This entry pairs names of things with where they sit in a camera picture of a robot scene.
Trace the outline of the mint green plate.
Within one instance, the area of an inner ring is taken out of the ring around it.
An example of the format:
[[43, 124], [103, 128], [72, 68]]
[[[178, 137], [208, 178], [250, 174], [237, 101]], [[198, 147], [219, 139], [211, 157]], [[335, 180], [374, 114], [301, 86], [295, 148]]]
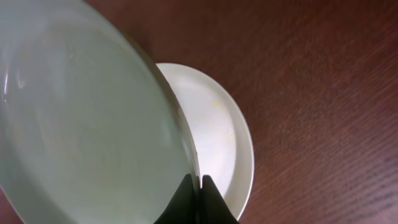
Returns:
[[24, 223], [154, 223], [199, 189], [187, 120], [84, 1], [1, 2], [1, 188]]

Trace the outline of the cream white plate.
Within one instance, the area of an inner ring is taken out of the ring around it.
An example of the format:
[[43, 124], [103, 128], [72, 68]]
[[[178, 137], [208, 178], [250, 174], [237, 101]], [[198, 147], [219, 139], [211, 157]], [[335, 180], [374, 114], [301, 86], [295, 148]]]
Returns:
[[186, 65], [158, 63], [187, 119], [200, 175], [209, 175], [239, 219], [254, 181], [254, 149], [248, 124], [234, 99], [207, 74]]

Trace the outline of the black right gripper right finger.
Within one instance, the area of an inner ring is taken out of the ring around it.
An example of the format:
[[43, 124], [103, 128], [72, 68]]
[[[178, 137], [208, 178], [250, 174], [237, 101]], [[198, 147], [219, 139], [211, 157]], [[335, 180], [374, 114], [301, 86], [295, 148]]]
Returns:
[[239, 224], [209, 175], [202, 178], [199, 201], [201, 224]]

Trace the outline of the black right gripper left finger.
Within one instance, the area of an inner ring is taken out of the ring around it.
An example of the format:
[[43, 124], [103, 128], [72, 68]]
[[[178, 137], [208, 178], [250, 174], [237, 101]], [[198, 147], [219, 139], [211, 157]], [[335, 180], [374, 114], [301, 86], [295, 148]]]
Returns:
[[192, 224], [196, 220], [196, 211], [192, 176], [187, 174], [154, 224]]

